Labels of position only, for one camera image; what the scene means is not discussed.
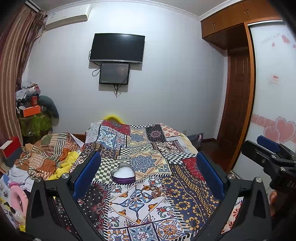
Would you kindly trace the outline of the brown striped curtain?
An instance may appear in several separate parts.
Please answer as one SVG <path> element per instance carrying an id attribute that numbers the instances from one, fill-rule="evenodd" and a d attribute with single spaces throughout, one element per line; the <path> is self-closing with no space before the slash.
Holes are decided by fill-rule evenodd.
<path id="1" fill-rule="evenodd" d="M 18 6 L 1 33 L 1 143 L 15 136 L 22 140 L 15 92 L 21 88 L 23 72 L 45 18 L 44 9 L 35 13 L 26 5 Z"/>

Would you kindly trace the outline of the white sliding door with hearts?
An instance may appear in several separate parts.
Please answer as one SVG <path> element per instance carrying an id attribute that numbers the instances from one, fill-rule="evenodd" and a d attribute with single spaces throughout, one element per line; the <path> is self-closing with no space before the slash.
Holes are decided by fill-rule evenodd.
<path id="1" fill-rule="evenodd" d="M 246 139 L 262 135 L 295 151 L 295 35 L 280 20 L 248 25 L 255 87 Z"/>

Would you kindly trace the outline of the purple heart-shaped tin box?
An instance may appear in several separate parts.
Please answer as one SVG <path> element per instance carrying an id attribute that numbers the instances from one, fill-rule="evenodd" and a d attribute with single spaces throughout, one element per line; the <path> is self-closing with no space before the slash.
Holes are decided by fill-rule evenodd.
<path id="1" fill-rule="evenodd" d="M 117 184 L 131 184 L 136 181 L 135 172 L 130 164 L 120 163 L 111 171 L 111 179 Z"/>

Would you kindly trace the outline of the grey green plush pillow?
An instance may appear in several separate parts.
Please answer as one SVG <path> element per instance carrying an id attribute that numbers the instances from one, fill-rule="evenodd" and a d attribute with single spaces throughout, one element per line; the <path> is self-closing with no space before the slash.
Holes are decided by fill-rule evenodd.
<path id="1" fill-rule="evenodd" d="M 58 110 L 55 106 L 55 103 L 50 97 L 40 95 L 38 99 L 38 104 L 44 106 L 53 118 L 59 119 Z"/>

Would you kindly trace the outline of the white wall air conditioner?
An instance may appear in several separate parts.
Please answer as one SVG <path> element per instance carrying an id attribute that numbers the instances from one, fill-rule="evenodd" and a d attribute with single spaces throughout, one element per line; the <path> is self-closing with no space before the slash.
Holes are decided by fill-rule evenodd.
<path id="1" fill-rule="evenodd" d="M 51 30 L 65 25 L 86 22 L 89 18 L 91 9 L 91 4 L 85 4 L 65 8 L 48 14 L 45 29 Z"/>

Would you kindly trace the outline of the large black wall television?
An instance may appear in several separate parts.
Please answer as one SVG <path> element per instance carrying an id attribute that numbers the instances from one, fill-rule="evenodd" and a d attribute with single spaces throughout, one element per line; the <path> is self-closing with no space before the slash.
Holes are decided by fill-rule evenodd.
<path id="1" fill-rule="evenodd" d="M 96 33 L 89 60 L 91 62 L 126 62 L 141 64 L 145 36 L 119 33 Z"/>

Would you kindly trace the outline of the orange box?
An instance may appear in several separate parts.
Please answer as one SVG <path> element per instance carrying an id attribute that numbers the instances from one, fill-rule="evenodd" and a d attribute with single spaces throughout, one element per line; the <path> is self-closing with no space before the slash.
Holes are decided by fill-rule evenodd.
<path id="1" fill-rule="evenodd" d="M 28 116 L 35 115 L 35 114 L 39 114 L 41 112 L 42 112 L 42 110 L 41 110 L 41 107 L 39 105 L 30 107 L 30 108 L 26 108 L 26 109 L 24 109 L 22 111 L 24 118 L 26 118 Z"/>

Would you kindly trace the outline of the striped orange brown blanket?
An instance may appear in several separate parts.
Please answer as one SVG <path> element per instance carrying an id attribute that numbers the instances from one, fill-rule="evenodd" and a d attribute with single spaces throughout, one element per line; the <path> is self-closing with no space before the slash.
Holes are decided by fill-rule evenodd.
<path id="1" fill-rule="evenodd" d="M 70 152 L 78 150 L 80 146 L 70 133 L 49 133 L 22 153 L 15 166 L 27 171 L 31 179 L 42 177 L 47 180 L 66 161 Z"/>

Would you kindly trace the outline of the green patterned cloth-covered stand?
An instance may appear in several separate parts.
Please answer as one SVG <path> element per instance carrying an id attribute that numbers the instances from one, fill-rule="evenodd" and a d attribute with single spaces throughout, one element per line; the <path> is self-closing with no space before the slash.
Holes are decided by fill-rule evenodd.
<path id="1" fill-rule="evenodd" d="M 45 112 L 18 119 L 23 137 L 41 138 L 53 130 L 51 116 Z"/>

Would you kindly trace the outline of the brown wooden wardrobe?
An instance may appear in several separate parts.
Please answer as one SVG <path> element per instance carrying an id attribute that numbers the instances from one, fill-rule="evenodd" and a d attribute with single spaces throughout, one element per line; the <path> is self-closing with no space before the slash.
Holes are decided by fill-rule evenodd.
<path id="1" fill-rule="evenodd" d="M 222 119 L 207 154 L 229 172 L 235 166 L 251 120 L 255 59 L 247 25 L 279 20 L 269 1 L 226 1 L 201 15 L 202 39 L 227 51 L 227 83 Z"/>

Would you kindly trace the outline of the yellow cloth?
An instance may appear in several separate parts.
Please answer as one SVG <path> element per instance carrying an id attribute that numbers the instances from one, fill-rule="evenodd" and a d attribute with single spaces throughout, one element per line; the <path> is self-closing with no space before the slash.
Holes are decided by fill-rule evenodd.
<path id="1" fill-rule="evenodd" d="M 53 175 L 51 175 L 48 178 L 48 180 L 56 180 L 60 178 L 64 173 L 69 173 L 72 165 L 77 160 L 80 154 L 81 154 L 80 150 L 69 152 L 66 159 L 61 162 L 59 167 L 56 169 Z"/>

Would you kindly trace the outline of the small black wall monitor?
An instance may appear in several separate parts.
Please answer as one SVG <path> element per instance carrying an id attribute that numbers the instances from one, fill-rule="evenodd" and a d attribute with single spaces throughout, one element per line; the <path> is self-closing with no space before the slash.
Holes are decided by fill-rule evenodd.
<path id="1" fill-rule="evenodd" d="M 99 84 L 128 85 L 129 77 L 129 64 L 101 63 Z"/>

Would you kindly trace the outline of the colourful patchwork bedspread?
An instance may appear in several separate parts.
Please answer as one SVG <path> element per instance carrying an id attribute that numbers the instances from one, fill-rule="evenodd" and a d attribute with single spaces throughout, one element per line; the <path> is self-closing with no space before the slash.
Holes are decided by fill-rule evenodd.
<path id="1" fill-rule="evenodd" d="M 70 171 L 97 151 L 101 164 L 79 207 L 106 240 L 188 240 L 219 204 L 197 168 L 197 150 L 163 123 L 92 123 Z M 111 171 L 130 164 L 136 181 L 117 184 Z"/>

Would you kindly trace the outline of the red and white box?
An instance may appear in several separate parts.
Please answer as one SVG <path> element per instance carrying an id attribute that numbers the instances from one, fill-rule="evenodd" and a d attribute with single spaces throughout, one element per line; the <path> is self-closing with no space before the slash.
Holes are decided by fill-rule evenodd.
<path id="1" fill-rule="evenodd" d="M 11 137 L 1 146 L 1 154 L 4 157 L 4 161 L 8 163 L 14 163 L 22 152 L 22 146 L 17 136 Z"/>

